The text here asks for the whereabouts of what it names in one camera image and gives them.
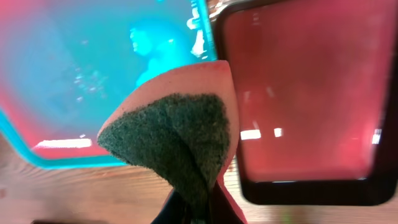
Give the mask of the black tray with red water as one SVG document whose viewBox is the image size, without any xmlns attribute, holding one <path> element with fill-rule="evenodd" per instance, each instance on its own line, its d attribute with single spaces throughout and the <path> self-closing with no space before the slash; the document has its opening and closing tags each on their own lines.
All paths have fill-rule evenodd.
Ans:
<svg viewBox="0 0 398 224">
<path fill-rule="evenodd" d="M 243 196 L 373 206 L 397 187 L 397 1 L 240 1 L 216 19 Z"/>
</svg>

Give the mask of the teal serving tray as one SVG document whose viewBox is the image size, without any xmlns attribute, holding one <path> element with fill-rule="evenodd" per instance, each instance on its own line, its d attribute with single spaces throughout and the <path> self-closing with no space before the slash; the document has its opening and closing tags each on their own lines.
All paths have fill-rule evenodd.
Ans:
<svg viewBox="0 0 398 224">
<path fill-rule="evenodd" d="M 96 142 L 111 113 L 216 58 L 204 0 L 1 0 L 1 133 L 44 169 L 118 166 Z"/>
</svg>

